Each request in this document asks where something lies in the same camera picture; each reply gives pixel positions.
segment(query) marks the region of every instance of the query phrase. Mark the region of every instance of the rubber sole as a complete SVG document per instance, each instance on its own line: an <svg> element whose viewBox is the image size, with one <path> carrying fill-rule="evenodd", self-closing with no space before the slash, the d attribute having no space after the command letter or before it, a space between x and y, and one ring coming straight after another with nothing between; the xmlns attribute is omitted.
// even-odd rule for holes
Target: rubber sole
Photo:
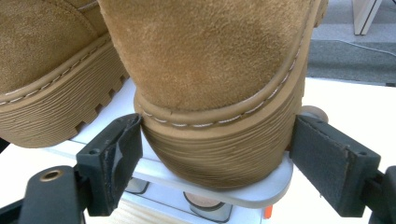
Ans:
<svg viewBox="0 0 396 224"><path fill-rule="evenodd" d="M78 133L128 77L109 34L38 81L0 95L0 136L20 147L49 147Z"/></svg>
<svg viewBox="0 0 396 224"><path fill-rule="evenodd" d="M268 85L246 101L182 112L153 105L136 93L134 107L144 117L144 134L167 168L196 184L231 189L265 178L281 163L302 105L312 30L326 2L312 1L290 56Z"/></svg>

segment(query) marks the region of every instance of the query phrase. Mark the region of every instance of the welt stitching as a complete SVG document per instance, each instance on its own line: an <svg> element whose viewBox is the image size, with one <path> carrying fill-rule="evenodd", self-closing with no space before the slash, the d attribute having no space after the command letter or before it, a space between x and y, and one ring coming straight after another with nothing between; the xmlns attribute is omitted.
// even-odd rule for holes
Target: welt stitching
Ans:
<svg viewBox="0 0 396 224"><path fill-rule="evenodd" d="M110 40L110 38L106 39L103 43L100 45L96 46L94 49L90 50L86 55L84 55L82 58L77 60L75 63L73 63L70 67L66 68L62 73L60 73L55 79L53 79L51 82L46 83L44 86L42 86L40 89L34 90L32 92L27 93L26 95L23 95L21 97L18 97L16 99L10 100L10 101L4 101L0 102L0 105L7 105L7 104L12 104L15 102L18 102L26 97L32 96L36 93L39 93L40 91L43 91L44 89L48 88L55 82L59 81L62 77L65 77L67 74L69 74L71 71L73 71L76 67L78 67L83 61L85 61L87 58L89 58L91 55L93 55L99 48L101 48L105 43L107 43Z"/></svg>
<svg viewBox="0 0 396 224"><path fill-rule="evenodd" d="M212 125L214 125L214 124L216 124L216 123L218 123L218 124L229 123L229 122L235 121L235 120L237 120L237 119L240 119L240 118L242 118L243 116L245 116L245 115L247 115L247 114L251 114L251 113L255 112L256 110L258 110L259 108L261 108L268 100L271 100L271 99L277 94L277 92L281 89L281 87L283 86L283 84L289 79L290 73L291 73L291 71L294 69L294 65L296 64L297 58L298 58L298 56L300 55L301 46L302 46L302 44L303 44L303 40L304 40L304 36L305 36L305 31L306 31L306 28L307 28L306 25L307 25L307 23L305 24L305 28L304 28L304 31L303 31L303 35L302 35L302 37L301 37L301 41L300 41L299 47L298 47L298 49L297 49L297 53L296 53L296 55L294 56L294 60L293 60L293 62L292 62L292 64L291 64L291 66L290 66L290 68L289 68L289 71L288 71L288 73L286 74L286 76L283 78L283 80L280 82L280 84L276 87L276 89L272 92L272 94L271 94L269 97L267 97L265 100L263 100L262 102L260 102L259 105L257 105L257 106L254 107L253 109L250 109L250 110L247 111L247 112L244 112L244 113L242 113L242 114L240 114L240 115L237 115L236 117L231 118L231 119L213 121L213 122L205 123L205 124L186 124L186 123L172 123L172 122L169 122L169 120L166 120L166 119L158 119L158 118L155 118L152 114L149 114L148 112L146 112L140 104L138 104L138 106L139 106L140 108L142 108L143 113L144 113L145 115L147 115L148 117L150 117L150 118L152 118L152 119L154 119L154 120L157 120L157 121L160 122L160 123L170 123L171 125L173 125L173 126L175 126L175 127L187 127L187 126L191 126L191 127L193 127L193 128L205 128L205 127L212 126Z"/></svg>

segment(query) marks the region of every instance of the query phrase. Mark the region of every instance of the orange part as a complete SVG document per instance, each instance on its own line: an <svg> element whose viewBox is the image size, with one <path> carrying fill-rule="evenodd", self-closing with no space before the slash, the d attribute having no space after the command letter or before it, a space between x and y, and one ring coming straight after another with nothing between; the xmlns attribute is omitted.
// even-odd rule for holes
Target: orange part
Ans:
<svg viewBox="0 0 396 224"><path fill-rule="evenodd" d="M264 218L265 219L270 219L270 217L272 215L272 209L273 209L272 205L264 208Z"/></svg>

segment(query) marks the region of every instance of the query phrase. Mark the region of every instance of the bolt hole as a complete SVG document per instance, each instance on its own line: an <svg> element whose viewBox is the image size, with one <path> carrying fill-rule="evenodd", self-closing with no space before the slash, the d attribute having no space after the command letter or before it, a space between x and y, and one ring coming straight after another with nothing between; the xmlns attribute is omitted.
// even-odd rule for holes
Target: bolt hole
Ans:
<svg viewBox="0 0 396 224"><path fill-rule="evenodd" d="M100 152L100 150L99 150L98 148L95 148L95 149L91 150L91 151L89 152L89 154L90 154L90 155L96 155L96 154L98 154L99 152Z"/></svg>
<svg viewBox="0 0 396 224"><path fill-rule="evenodd" d="M40 177L40 180L42 182L48 182L48 181L52 181L54 179L59 178L61 175L63 174L63 172L61 170L53 170L53 171L49 171L46 174L42 175Z"/></svg>

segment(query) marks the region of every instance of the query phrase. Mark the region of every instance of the suede upper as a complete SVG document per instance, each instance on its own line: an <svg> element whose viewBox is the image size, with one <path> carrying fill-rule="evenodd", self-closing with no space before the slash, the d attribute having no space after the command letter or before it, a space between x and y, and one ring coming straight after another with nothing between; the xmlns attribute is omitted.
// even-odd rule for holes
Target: suede upper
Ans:
<svg viewBox="0 0 396 224"><path fill-rule="evenodd" d="M38 80L106 32L92 0L1 0L0 93Z"/></svg>
<svg viewBox="0 0 396 224"><path fill-rule="evenodd" d="M142 96L168 109L201 111L244 101L269 82L301 39L310 1L99 3Z"/></svg>

